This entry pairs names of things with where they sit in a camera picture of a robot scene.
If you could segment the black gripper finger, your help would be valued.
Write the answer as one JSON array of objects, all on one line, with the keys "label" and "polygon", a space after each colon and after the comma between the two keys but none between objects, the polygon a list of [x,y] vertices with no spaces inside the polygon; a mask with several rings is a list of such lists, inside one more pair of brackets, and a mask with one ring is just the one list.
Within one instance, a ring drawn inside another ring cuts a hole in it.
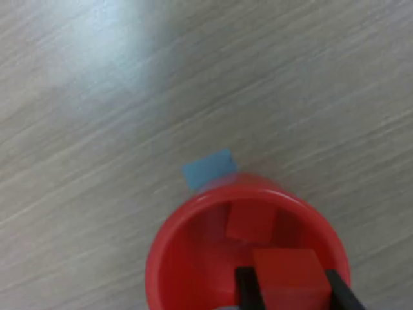
[{"label": "black gripper finger", "polygon": [[326,269],[325,274],[331,286],[329,310],[366,310],[351,288],[335,269]]},{"label": "black gripper finger", "polygon": [[239,295],[239,308],[242,310],[265,310],[255,269],[253,267],[237,267],[234,274]]}]

